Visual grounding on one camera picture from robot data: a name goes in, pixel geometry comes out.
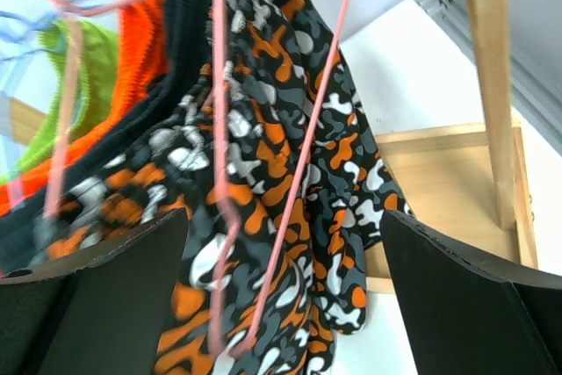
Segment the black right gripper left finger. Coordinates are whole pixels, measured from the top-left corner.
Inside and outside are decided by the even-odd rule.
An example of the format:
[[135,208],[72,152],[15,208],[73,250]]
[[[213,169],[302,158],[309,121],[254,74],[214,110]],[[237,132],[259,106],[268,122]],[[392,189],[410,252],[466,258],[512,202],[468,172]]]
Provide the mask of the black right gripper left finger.
[[187,235],[172,210],[1,280],[3,374],[149,374]]

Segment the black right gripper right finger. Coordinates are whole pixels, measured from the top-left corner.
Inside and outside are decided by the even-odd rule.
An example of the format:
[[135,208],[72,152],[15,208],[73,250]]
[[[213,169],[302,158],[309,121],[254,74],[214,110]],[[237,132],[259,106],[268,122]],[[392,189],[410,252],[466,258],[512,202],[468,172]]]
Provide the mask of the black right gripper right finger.
[[453,239],[398,211],[385,257],[420,374],[559,374],[561,278]]

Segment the pink hanger of camouflage shorts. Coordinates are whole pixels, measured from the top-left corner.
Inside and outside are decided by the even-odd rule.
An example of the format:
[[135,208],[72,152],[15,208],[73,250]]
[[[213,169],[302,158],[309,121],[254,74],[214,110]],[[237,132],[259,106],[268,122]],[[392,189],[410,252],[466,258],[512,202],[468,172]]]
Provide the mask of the pink hanger of camouflage shorts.
[[[44,205],[45,215],[50,218],[58,211],[59,196],[62,188],[62,172],[66,160],[68,147],[68,128],[74,95],[76,91],[77,71],[80,55],[82,52],[82,33],[75,20],[76,15],[90,16],[99,15],[107,11],[113,11],[129,5],[137,0],[119,0],[92,11],[78,8],[70,0],[50,0],[60,9],[61,14],[68,19],[70,35],[70,47],[68,48],[68,74],[64,82],[61,109],[59,116],[59,128],[56,138],[54,155],[50,169],[51,180],[47,182],[47,195]],[[218,208],[228,225],[225,249],[220,253],[219,261],[213,272],[213,280],[216,282],[215,290],[211,300],[211,321],[208,330],[209,350],[218,356],[226,347],[222,337],[222,311],[223,311],[223,285],[222,279],[225,273],[227,252],[232,247],[240,229],[241,220],[239,214],[228,199],[227,187],[227,93],[225,92],[224,67],[226,61],[226,23],[227,15],[224,0],[213,0],[213,133],[214,133],[214,180],[217,183],[215,198]]]

